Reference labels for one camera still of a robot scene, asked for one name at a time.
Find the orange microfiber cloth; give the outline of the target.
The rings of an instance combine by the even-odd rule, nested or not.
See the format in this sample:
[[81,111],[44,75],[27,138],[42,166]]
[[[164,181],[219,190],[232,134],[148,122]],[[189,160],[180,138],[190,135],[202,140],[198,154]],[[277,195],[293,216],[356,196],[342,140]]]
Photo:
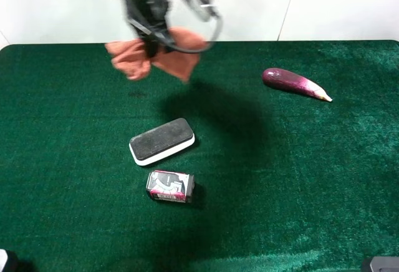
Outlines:
[[167,52],[162,45],[158,46],[153,57],[147,56],[145,44],[141,39],[131,41],[114,41],[105,44],[111,55],[111,63],[122,71],[129,80],[146,78],[153,66],[179,80],[186,82],[200,61],[200,54],[187,54],[178,51]]

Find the black and white eraser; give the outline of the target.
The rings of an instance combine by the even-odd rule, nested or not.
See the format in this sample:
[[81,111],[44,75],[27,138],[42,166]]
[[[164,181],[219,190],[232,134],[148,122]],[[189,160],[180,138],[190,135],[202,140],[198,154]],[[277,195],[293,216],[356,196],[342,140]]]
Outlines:
[[195,134],[184,118],[167,122],[132,137],[129,148],[135,163],[146,166],[190,147]]

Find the purple eggplant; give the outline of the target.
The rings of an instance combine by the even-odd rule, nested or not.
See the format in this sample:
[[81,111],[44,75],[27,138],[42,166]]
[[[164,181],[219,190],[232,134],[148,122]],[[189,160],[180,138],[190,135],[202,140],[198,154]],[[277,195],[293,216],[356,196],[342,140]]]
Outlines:
[[310,79],[281,68],[268,68],[262,73],[263,83],[273,89],[302,94],[319,100],[331,102],[326,91]]

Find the small pink black carton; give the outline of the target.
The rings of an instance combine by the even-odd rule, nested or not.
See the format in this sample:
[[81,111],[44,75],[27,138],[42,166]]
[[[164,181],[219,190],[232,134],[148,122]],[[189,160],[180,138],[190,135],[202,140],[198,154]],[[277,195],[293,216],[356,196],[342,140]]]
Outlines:
[[154,170],[148,175],[145,189],[153,200],[191,203],[194,187],[194,175]]

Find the green felt table mat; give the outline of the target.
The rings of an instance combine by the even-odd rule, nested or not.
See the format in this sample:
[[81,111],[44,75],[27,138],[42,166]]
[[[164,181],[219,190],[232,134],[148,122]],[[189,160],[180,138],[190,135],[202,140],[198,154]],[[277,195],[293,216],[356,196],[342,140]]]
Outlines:
[[[273,89],[281,68],[331,102]],[[146,166],[129,141],[184,118]],[[150,172],[194,175],[191,203]],[[187,83],[102,44],[1,51],[1,247],[20,271],[358,271],[398,254],[397,41],[220,42]]]

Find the black white device bottom left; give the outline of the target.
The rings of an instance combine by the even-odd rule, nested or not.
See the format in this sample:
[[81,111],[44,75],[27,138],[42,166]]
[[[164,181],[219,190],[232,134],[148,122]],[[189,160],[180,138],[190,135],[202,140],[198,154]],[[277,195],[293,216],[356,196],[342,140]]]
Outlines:
[[0,272],[15,272],[18,266],[18,258],[15,252],[0,249]]

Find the grey device bottom right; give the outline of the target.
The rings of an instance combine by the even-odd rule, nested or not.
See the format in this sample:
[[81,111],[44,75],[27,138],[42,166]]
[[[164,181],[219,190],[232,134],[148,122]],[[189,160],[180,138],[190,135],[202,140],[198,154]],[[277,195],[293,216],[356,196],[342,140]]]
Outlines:
[[374,256],[361,265],[361,272],[399,272],[398,256]]

